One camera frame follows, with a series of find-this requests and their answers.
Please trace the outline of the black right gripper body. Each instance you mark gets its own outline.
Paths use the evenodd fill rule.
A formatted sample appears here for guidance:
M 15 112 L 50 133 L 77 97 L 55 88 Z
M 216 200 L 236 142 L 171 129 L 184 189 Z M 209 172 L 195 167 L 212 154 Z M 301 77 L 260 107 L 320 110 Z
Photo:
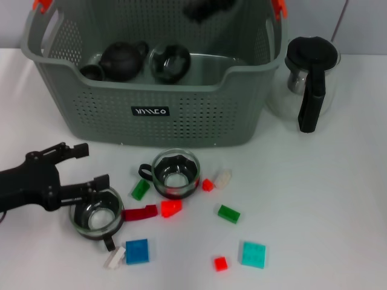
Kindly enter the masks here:
M 220 12 L 232 9 L 235 4 L 235 0 L 190 1 L 183 7 L 183 14 L 191 21 L 203 22 Z

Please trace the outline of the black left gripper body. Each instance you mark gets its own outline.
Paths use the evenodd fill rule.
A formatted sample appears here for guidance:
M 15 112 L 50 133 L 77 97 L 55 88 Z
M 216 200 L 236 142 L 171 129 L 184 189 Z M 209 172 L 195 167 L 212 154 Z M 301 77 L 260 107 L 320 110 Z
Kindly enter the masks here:
M 60 179 L 56 164 L 60 154 L 56 150 L 30 152 L 25 161 L 1 172 L 1 212 L 25 205 L 40 205 L 46 211 L 58 210 Z

